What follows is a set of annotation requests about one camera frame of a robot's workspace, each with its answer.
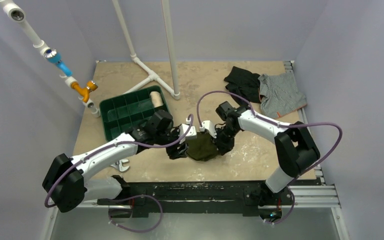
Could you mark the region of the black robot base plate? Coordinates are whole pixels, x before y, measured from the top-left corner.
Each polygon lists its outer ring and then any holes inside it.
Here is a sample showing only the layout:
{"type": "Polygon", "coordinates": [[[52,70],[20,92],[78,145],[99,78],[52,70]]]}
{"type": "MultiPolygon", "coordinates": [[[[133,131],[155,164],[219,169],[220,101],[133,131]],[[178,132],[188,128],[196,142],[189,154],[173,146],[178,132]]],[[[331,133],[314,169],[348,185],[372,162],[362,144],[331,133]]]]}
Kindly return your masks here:
{"type": "Polygon", "coordinates": [[[192,182],[126,182],[116,177],[121,193],[114,198],[101,198],[98,205],[130,206],[134,218],[150,213],[241,214],[278,220],[282,205],[293,205],[293,193],[284,188],[271,193],[264,180],[192,181],[192,182]]]}

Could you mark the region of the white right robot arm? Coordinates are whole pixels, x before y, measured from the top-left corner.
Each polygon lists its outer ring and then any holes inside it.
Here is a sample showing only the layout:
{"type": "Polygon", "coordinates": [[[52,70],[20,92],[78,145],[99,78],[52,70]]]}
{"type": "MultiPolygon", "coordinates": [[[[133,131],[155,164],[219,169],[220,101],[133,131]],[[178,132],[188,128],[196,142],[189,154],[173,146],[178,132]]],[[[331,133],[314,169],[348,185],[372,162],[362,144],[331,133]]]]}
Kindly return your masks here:
{"type": "Polygon", "coordinates": [[[293,179],[299,177],[321,154],[306,127],[301,122],[294,124],[273,120],[248,107],[235,108],[227,101],[216,108],[224,126],[215,130],[212,142],[220,155],[230,152],[235,145],[235,136],[240,131],[254,133],[275,145],[278,168],[265,180],[260,196],[268,204],[280,198],[281,192],[293,179]]]}

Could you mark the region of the olive green underwear cream waistband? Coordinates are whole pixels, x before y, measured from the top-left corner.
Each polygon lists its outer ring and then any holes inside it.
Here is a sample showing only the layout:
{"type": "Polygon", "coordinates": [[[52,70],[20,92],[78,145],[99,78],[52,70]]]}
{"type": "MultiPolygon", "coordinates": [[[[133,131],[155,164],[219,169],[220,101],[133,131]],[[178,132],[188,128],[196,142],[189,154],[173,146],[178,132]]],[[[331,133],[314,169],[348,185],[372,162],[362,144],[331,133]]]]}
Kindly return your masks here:
{"type": "Polygon", "coordinates": [[[198,132],[196,138],[186,140],[185,143],[188,145],[186,155],[195,161],[207,162],[219,155],[212,136],[207,132],[198,132]]]}

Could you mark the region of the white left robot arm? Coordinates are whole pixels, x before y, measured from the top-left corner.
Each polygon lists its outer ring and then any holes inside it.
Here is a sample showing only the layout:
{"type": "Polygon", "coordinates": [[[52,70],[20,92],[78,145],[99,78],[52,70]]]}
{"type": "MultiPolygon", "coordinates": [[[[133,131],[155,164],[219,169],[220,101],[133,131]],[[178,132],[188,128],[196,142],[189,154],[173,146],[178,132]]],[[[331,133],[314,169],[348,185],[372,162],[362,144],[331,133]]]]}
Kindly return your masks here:
{"type": "Polygon", "coordinates": [[[57,207],[66,213],[87,200],[111,199],[118,205],[126,203],[129,191],[116,177],[108,180],[93,177],[117,161],[148,149],[164,149],[171,160],[185,158],[186,138],[190,137],[193,127],[193,114],[186,118],[186,123],[175,126],[172,115],[160,109],[93,150],[71,157],[59,154],[42,182],[46,191],[44,206],[57,207]]]}

